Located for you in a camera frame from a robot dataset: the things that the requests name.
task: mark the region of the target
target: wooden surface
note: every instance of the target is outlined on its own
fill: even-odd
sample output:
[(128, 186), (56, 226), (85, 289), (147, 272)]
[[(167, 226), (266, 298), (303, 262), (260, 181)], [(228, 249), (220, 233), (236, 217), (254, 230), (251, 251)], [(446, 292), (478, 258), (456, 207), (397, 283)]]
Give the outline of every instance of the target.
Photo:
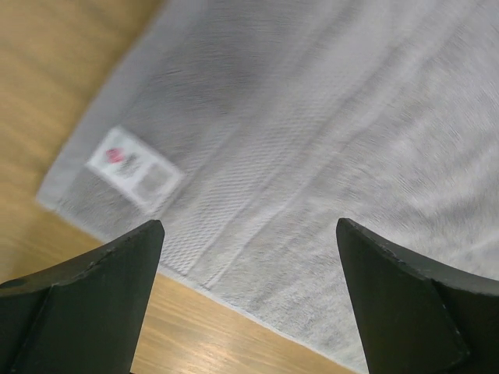
[[(41, 179), (158, 0), (0, 0), (0, 283), (99, 243), (43, 211)], [(347, 371), (158, 275), (133, 370)]]

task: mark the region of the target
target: red logo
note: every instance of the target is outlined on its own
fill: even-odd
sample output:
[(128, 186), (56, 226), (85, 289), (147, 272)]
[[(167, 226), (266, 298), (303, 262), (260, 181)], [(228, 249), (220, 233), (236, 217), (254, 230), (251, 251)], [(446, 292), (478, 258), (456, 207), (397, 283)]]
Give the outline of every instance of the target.
[(123, 155), (123, 150), (121, 148), (111, 148), (106, 150), (106, 156), (108, 157), (109, 164), (116, 164), (117, 162), (122, 162), (125, 160)]

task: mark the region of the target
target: towel label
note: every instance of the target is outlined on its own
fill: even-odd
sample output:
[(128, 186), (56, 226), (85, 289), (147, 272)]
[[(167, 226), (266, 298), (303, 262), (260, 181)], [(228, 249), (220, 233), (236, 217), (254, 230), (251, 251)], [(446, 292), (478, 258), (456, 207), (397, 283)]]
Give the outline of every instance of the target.
[(109, 131), (87, 168), (147, 214), (161, 208), (183, 176), (174, 164), (121, 127)]

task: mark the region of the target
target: gray towel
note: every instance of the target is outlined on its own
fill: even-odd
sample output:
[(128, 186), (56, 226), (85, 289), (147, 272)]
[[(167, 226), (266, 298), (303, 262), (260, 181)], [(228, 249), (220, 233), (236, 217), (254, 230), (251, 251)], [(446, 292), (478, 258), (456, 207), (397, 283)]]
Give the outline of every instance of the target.
[[(498, 31), (495, 0), (172, 0), (38, 198), (105, 241), (161, 218), (162, 273), (366, 372), (339, 217), (499, 279)], [(150, 209), (110, 130), (172, 168)]]

